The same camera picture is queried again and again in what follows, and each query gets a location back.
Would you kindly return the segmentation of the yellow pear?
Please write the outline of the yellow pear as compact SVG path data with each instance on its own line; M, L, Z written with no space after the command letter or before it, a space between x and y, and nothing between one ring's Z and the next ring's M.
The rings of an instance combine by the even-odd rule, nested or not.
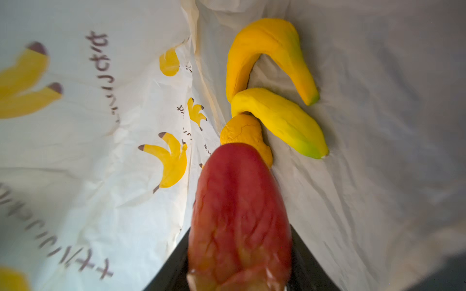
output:
M240 114L224 126L220 134L220 144L244 143L255 148L269 168L273 166L271 148L264 142L262 127L252 115Z

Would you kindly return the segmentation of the red apple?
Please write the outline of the red apple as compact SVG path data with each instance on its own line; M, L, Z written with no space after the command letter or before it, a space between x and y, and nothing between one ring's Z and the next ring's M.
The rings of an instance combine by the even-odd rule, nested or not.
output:
M197 184L190 290L282 291L291 269L291 226L274 176L252 146L220 146Z

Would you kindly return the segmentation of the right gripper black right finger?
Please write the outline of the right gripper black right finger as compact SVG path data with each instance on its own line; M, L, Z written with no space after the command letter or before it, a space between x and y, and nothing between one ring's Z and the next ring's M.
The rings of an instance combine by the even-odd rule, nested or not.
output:
M340 291L291 225L292 271L288 291Z

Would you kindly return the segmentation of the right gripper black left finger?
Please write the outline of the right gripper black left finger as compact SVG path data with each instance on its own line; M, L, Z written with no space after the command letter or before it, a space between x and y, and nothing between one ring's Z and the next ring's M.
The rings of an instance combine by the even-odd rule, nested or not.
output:
M144 291L190 291L188 274L188 244L190 229Z

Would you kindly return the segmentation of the yellow banana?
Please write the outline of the yellow banana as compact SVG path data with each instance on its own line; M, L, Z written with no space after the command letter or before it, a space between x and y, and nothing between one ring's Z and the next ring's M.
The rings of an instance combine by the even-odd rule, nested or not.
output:
M316 120L296 103L264 88L237 93L231 101L231 115L251 113L276 137L301 155L317 160L330 150Z
M296 28L284 19L264 18L244 27L235 37L226 65L226 97L248 86L250 74L261 55L269 56L291 79L306 105L318 102L320 94L309 71Z

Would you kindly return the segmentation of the cream banana print plastic bag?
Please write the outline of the cream banana print plastic bag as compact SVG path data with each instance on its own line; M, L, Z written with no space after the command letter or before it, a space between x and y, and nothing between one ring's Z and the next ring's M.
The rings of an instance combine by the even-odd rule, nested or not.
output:
M342 291L466 288L464 1L2 1L1 266L142 291L231 118L228 53L296 28L330 149L264 130L290 223Z

